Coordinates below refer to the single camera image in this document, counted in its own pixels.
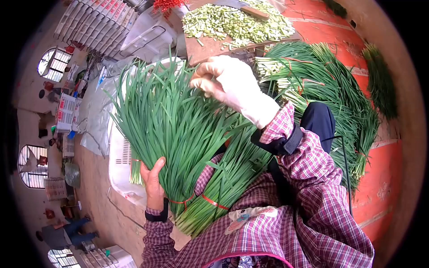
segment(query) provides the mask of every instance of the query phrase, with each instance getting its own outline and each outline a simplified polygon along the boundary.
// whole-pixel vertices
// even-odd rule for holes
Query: black cable
[[[327,138],[327,139],[324,139],[324,140],[320,141],[320,143],[322,143],[322,142],[324,142],[324,141],[327,141],[327,140],[336,139],[336,138],[341,138],[341,144],[342,144],[342,146],[343,146],[344,162],[346,163],[347,189],[348,189],[348,192],[349,192],[349,210],[350,210],[350,215],[353,217],[353,212],[352,212],[352,209],[351,209],[351,187],[350,187],[350,178],[349,178],[349,176],[348,176],[348,164],[347,164],[347,156],[346,156],[346,149],[345,149],[345,146],[344,146],[344,139],[343,139],[343,136],[333,136],[332,138]]]

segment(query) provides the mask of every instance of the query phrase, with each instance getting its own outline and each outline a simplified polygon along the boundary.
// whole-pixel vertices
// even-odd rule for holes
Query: dark trousers
[[[328,106],[321,102],[311,102],[304,111],[300,126],[319,136],[322,141],[334,136],[335,119]],[[321,142],[325,152],[331,151],[332,140]]]
[[[88,218],[84,217],[80,220],[72,221],[70,224],[66,224],[63,226],[73,245],[77,246],[82,242],[90,241],[91,239],[95,238],[95,233],[88,233],[84,235],[78,234],[79,227],[83,226],[88,221]]]

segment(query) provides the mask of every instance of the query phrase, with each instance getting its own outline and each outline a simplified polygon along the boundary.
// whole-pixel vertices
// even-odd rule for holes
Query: black wristband
[[[152,215],[145,211],[145,216],[148,221],[151,222],[167,222],[168,218],[168,199],[164,197],[164,209],[161,211],[160,215]]]
[[[262,149],[264,149],[264,150],[266,150],[266,151],[268,151],[274,155],[291,155],[291,154],[293,154],[293,152],[296,150],[296,148],[298,147],[298,145],[300,144],[301,139],[302,139],[301,128],[296,124],[294,124],[292,133],[288,139],[280,138],[280,139],[277,139],[277,140],[270,142],[269,144],[263,144],[263,143],[259,142],[261,135],[262,135],[261,130],[257,129],[255,131],[255,133],[253,133],[253,135],[251,136],[250,141],[254,145],[256,145],[256,146],[258,146],[258,147],[260,147],[260,148],[262,148]]]

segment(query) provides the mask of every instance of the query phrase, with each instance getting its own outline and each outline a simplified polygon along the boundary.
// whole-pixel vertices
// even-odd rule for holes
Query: cleaver
[[[269,14],[262,12],[260,10],[254,9],[253,7],[250,7],[248,3],[240,2],[239,0],[216,0],[212,2],[211,4],[217,5],[217,6],[230,6],[234,7],[236,9],[239,9],[243,12],[246,12],[256,18],[260,18],[261,20],[268,20]]]

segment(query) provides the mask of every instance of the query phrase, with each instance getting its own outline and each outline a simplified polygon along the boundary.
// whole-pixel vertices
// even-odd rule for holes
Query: knee
[[[327,112],[329,111],[328,105],[322,103],[322,102],[311,102],[308,104],[307,109],[316,111],[316,112]]]

